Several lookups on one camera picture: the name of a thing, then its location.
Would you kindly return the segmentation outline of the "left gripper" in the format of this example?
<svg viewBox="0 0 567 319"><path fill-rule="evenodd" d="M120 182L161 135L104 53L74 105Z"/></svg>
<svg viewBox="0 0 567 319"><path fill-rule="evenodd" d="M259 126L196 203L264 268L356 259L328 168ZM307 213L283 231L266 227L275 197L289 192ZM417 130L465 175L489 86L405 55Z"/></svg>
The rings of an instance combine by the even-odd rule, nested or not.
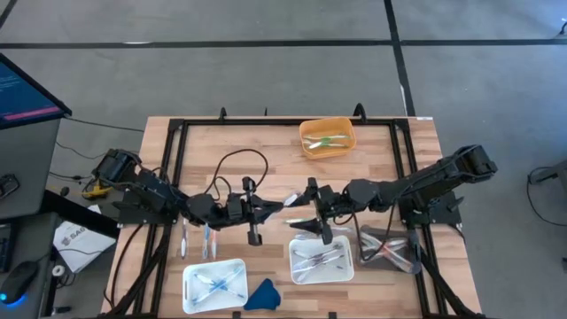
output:
<svg viewBox="0 0 567 319"><path fill-rule="evenodd" d="M248 244L262 245L262 236L258 225L263 223L272 214L277 214L284 208L281 201L264 200L255 194L256 182L249 176L242 180L243 194L230 193L227 200L228 216L235 224L248 223Z"/></svg>

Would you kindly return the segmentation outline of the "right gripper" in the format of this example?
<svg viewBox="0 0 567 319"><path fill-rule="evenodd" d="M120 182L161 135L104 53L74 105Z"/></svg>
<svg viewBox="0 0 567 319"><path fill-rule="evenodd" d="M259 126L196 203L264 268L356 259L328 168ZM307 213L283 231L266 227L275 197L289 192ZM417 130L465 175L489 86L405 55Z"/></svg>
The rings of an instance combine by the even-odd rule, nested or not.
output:
<svg viewBox="0 0 567 319"><path fill-rule="evenodd" d="M315 205L315 218L311 220L292 222L290 226L296 230L304 230L321 237L325 245L333 240L329 219L349 214L346 198L335 192L329 185L319 187L314 177L307 179L307 191L297 196L291 203L292 207Z"/></svg>

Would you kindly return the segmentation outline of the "black toothbrush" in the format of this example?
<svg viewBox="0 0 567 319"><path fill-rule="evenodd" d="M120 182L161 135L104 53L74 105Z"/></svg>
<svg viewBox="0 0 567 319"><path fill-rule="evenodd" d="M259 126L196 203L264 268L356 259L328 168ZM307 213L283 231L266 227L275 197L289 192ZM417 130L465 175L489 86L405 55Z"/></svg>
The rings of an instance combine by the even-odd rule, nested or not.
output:
<svg viewBox="0 0 567 319"><path fill-rule="evenodd" d="M292 273L300 273L305 276L307 272L326 265L332 261L341 259L344 254L340 252L342 249L341 245L334 245L331 249L324 251L322 253L316 253L313 255L307 255L306 253L300 252L298 250L293 250L292 253L300 258L302 261L297 262L291 269Z"/></svg>
<svg viewBox="0 0 567 319"><path fill-rule="evenodd" d="M343 254L339 250L329 250L329 251L326 251L326 252L323 252L323 253L316 253L316 254L312 254L312 255L300 253L299 251L294 251L293 253L302 258L302 261L297 262L292 267L293 269L298 269L298 268L303 268L305 266L309 266L313 261L318 261L318 260L325 258L325 257L331 257L331 256Z"/></svg>

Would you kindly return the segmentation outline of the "white plastic bin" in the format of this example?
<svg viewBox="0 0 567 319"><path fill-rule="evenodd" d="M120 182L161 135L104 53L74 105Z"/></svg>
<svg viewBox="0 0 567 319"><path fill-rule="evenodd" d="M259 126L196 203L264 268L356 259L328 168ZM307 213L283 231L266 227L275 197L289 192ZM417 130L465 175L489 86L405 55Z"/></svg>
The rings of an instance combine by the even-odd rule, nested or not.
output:
<svg viewBox="0 0 567 319"><path fill-rule="evenodd" d="M291 269L291 280L295 284L329 284L350 281L354 276L353 258L349 239L345 236L335 237L329 245L325 245L319 239L298 240L293 239L289 243L290 265L291 268L302 258L294 255L293 250L312 255L322 253L331 249L334 245L341 245L341 253L345 255L343 259L332 261L327 265L310 272L303 280L298 280L298 274L293 274Z"/></svg>
<svg viewBox="0 0 567 319"><path fill-rule="evenodd" d="M243 294L245 296L243 299L225 291L217 291L197 305L193 305L191 303L192 298L197 297L200 293L206 292L209 288L208 284L203 284L194 277L195 273L208 276L213 280L218 280L225 277L235 268L242 268L243 270L238 277L228 284L228 287ZM248 284L245 262L241 259L232 259L194 264L186 267L183 271L182 294L183 311L187 315L232 307L242 307L248 300Z"/></svg>

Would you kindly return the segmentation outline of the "orange plastic bin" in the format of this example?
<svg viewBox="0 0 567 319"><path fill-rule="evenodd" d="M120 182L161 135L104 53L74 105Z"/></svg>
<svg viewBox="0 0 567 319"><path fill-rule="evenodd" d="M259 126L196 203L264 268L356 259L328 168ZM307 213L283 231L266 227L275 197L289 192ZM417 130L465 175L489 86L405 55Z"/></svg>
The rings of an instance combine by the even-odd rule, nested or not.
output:
<svg viewBox="0 0 567 319"><path fill-rule="evenodd" d="M303 136L332 136L332 135L348 135L350 139L335 139L333 143L347 144L348 148L320 148L308 150L303 142L308 140ZM356 145L356 136L353 130L353 123L346 117L330 117L317 120L303 121L299 125L299 136L302 144L302 150L311 160L319 160L337 156L343 156L349 153Z"/></svg>

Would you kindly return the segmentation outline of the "blue cloth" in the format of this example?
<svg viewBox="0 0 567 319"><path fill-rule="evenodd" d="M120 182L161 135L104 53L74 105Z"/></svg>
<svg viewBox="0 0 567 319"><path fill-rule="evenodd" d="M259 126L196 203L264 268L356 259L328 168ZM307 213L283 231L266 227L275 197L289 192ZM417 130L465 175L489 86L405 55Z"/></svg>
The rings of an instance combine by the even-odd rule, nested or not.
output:
<svg viewBox="0 0 567 319"><path fill-rule="evenodd" d="M281 305L282 298L271 279L265 279L258 288L249 296L244 304L245 311L253 310L276 310Z"/></svg>

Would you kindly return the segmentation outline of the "dark translucent plastic bin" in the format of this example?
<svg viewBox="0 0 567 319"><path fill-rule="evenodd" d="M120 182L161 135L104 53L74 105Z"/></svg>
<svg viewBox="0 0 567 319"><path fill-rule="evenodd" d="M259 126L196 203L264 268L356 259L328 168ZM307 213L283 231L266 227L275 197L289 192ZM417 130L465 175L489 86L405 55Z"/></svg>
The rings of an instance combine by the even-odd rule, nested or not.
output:
<svg viewBox="0 0 567 319"><path fill-rule="evenodd" d="M414 235L405 231L393 231L386 235L385 229L372 228L369 225L363 225L360 229L361 235L361 249L362 241L380 241L382 244L373 253L365 253L359 258L359 264L363 268L372 268L379 270L390 270L404 272L410 275L415 275L421 272L421 262L418 260L420 248L417 246L417 239ZM395 239L402 239L407 242L407 247L395 253L385 254L378 256L377 253L389 241Z"/></svg>

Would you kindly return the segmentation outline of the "yellow tool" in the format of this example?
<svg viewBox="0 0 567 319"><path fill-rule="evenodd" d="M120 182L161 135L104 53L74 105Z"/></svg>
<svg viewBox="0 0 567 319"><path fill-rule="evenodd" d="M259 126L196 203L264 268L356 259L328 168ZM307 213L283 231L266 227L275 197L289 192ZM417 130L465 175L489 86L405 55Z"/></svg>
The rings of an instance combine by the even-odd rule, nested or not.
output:
<svg viewBox="0 0 567 319"><path fill-rule="evenodd" d="M98 180L90 180L83 188L81 195L84 199L93 201L106 198L113 188Z"/></svg>

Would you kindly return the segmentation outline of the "black desk beam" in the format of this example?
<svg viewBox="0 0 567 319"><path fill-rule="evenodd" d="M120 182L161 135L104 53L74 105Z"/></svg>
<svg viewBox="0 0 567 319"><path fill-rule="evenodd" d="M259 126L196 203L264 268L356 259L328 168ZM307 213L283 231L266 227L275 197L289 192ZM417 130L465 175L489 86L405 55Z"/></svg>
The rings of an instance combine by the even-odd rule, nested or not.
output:
<svg viewBox="0 0 567 319"><path fill-rule="evenodd" d="M43 194L41 213L56 213L67 222L83 226L98 234L117 239L120 234L118 223L103 214L98 214L52 191Z"/></svg>

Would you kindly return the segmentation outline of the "white cardboard box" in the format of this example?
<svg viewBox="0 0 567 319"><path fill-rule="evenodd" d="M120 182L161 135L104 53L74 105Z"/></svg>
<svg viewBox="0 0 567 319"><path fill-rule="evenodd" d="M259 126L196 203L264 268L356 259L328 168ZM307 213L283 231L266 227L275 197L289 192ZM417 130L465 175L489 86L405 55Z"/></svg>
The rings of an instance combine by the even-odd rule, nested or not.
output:
<svg viewBox="0 0 567 319"><path fill-rule="evenodd" d="M53 245L67 265L78 274L101 253L116 243L112 237L102 235L79 224L60 218L55 229Z"/></svg>

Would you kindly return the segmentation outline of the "grey table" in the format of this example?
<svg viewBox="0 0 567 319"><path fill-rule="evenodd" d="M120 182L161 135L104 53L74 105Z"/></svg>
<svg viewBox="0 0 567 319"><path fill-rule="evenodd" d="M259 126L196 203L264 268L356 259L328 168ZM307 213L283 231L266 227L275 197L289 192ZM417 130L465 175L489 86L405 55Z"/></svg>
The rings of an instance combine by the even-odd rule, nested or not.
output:
<svg viewBox="0 0 567 319"><path fill-rule="evenodd" d="M43 200L60 120L0 130L0 177L19 188L0 199L0 220L37 214Z"/></svg>

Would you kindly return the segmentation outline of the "black computer mouse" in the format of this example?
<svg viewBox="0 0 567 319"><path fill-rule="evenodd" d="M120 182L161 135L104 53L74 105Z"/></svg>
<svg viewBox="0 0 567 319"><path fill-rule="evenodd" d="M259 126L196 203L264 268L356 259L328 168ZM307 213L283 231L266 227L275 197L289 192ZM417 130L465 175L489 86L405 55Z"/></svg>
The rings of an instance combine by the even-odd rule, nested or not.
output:
<svg viewBox="0 0 567 319"><path fill-rule="evenodd" d="M11 307L21 302L38 269L37 261L22 261L17 265L0 285L0 303Z"/></svg>

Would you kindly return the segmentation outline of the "black controller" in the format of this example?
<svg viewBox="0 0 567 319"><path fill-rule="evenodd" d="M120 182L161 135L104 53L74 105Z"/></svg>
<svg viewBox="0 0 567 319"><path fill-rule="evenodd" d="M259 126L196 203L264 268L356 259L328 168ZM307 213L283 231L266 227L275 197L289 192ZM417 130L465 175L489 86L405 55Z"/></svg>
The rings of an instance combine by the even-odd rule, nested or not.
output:
<svg viewBox="0 0 567 319"><path fill-rule="evenodd" d="M20 187L19 180L15 174L0 176L0 199L6 198Z"/></svg>

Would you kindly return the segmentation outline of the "black keyboard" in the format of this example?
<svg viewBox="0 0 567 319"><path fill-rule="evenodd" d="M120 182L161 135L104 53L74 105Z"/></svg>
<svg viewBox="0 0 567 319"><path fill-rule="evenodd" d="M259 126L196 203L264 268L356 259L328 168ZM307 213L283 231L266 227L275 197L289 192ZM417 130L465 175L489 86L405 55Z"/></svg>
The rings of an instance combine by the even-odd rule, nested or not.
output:
<svg viewBox="0 0 567 319"><path fill-rule="evenodd" d="M15 230L12 224L0 224L0 273L6 273L10 269L14 243Z"/></svg>

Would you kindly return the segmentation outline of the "large blue screen monitor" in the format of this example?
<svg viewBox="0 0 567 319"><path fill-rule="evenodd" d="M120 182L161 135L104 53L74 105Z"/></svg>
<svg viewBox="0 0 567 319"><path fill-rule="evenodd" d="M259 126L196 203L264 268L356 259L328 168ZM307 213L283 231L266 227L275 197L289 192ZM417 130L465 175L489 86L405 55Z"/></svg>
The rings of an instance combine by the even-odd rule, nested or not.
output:
<svg viewBox="0 0 567 319"><path fill-rule="evenodd" d="M72 115L61 100L0 53L0 130Z"/></svg>

